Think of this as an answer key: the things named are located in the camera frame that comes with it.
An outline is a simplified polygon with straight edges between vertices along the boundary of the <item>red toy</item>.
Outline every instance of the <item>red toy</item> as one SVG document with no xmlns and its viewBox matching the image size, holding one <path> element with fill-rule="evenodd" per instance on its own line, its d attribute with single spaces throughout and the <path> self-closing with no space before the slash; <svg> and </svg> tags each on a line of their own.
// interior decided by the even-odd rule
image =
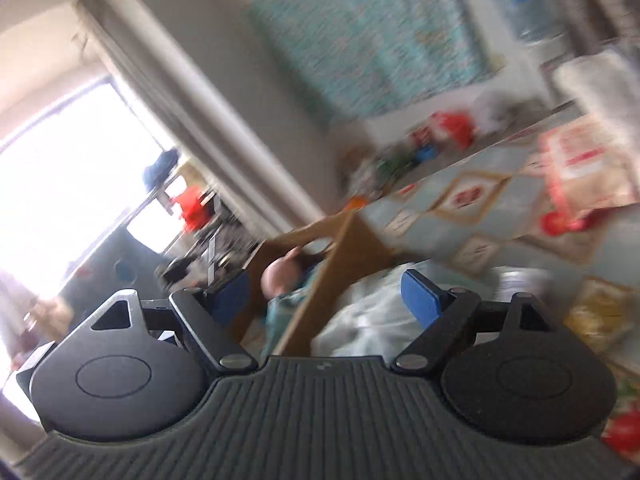
<svg viewBox="0 0 640 480">
<path fill-rule="evenodd" d="M 464 112 L 436 112 L 431 115 L 431 129 L 441 139 L 451 138 L 466 150 L 474 142 L 473 118 Z"/>
<path fill-rule="evenodd" d="M 184 230 L 187 232 L 197 231 L 203 228 L 209 220 L 211 214 L 200 202 L 202 192 L 195 186 L 188 187 L 184 193 L 174 198 L 182 209 L 184 219 Z"/>
<path fill-rule="evenodd" d="M 616 451 L 629 452 L 640 449 L 640 412 L 633 409 L 613 419 L 602 439 Z"/>
</svg>

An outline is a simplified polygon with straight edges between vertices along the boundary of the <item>patterned tablecloth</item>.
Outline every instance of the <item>patterned tablecloth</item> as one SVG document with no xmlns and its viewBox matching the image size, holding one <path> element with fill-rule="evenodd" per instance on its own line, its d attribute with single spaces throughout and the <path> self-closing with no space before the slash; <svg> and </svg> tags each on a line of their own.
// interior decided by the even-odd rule
<svg viewBox="0 0 640 480">
<path fill-rule="evenodd" d="M 614 210 L 585 232 L 550 237 L 538 226 L 550 210 L 538 136 L 575 118 L 575 107 L 558 112 L 370 204 L 362 215 L 387 244 L 489 286 L 497 282 L 494 267 L 549 270 L 553 285 L 546 302 L 558 316 L 578 297 L 604 294 L 627 301 L 640 317 L 640 205 Z M 610 353 L 640 374 L 640 328 Z"/>
</svg>

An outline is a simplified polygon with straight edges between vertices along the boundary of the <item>water bottle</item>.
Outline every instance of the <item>water bottle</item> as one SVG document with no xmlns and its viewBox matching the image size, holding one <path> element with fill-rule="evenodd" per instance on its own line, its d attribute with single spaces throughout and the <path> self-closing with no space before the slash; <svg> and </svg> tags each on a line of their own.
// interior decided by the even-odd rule
<svg viewBox="0 0 640 480">
<path fill-rule="evenodd" d="M 566 27 L 557 0 L 495 0 L 517 39 L 526 43 L 555 38 Z"/>
</svg>

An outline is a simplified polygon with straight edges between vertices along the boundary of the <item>teal blanket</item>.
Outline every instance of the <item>teal blanket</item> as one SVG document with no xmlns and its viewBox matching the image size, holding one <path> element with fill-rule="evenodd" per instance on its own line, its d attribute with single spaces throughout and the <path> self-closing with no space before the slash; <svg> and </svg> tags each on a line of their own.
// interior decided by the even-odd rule
<svg viewBox="0 0 640 480">
<path fill-rule="evenodd" d="M 383 114 L 489 72 L 462 0 L 256 0 L 249 15 L 323 123 Z"/>
<path fill-rule="evenodd" d="M 319 274 L 323 264 L 324 262 L 320 262 L 313 269 L 308 270 L 296 290 L 276 296 L 267 304 L 267 317 L 264 320 L 266 342 L 260 356 L 262 361 L 275 350 L 298 306 L 306 300 L 309 292 L 311 292 L 314 279 Z"/>
</svg>

